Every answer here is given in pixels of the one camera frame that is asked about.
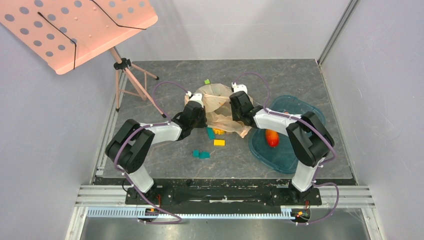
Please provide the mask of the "translucent orange plastic bag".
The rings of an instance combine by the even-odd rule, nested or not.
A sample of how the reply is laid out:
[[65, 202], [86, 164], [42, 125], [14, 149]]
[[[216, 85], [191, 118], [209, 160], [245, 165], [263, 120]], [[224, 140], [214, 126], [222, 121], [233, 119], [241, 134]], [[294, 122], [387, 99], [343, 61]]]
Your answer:
[[192, 93], [203, 94], [202, 100], [208, 127], [237, 133], [241, 138], [244, 138], [252, 129], [241, 121], [232, 119], [230, 95], [233, 92], [230, 87], [221, 83], [206, 84]]

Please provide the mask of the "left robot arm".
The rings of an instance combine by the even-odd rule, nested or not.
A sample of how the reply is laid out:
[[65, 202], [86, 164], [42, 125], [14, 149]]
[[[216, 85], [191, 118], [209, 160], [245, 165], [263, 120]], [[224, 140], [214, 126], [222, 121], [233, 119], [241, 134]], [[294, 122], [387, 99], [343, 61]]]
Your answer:
[[150, 147], [162, 142], [181, 141], [193, 129], [205, 128], [206, 121], [206, 110], [199, 100], [190, 100], [182, 112], [167, 122], [147, 124], [128, 119], [108, 143], [105, 155], [138, 190], [139, 199], [151, 204], [157, 198], [157, 190], [144, 166]]

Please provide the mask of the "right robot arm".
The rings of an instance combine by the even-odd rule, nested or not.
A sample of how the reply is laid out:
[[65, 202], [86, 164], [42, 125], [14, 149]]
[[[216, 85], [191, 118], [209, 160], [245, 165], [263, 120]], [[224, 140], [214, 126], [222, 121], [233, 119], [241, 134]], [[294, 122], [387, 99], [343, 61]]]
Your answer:
[[288, 185], [288, 196], [293, 203], [302, 204], [314, 188], [320, 164], [329, 153], [336, 153], [334, 140], [323, 123], [311, 111], [299, 115], [254, 106], [242, 90], [231, 94], [229, 100], [234, 121], [255, 129], [272, 130], [289, 138], [298, 164]]

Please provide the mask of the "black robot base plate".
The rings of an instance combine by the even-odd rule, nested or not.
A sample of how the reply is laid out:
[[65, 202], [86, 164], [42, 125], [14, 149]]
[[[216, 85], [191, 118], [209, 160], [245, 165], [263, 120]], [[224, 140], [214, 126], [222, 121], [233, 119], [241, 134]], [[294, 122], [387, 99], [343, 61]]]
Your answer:
[[156, 178], [144, 196], [160, 206], [184, 202], [266, 203], [272, 206], [320, 206], [320, 191], [297, 193], [289, 179]]

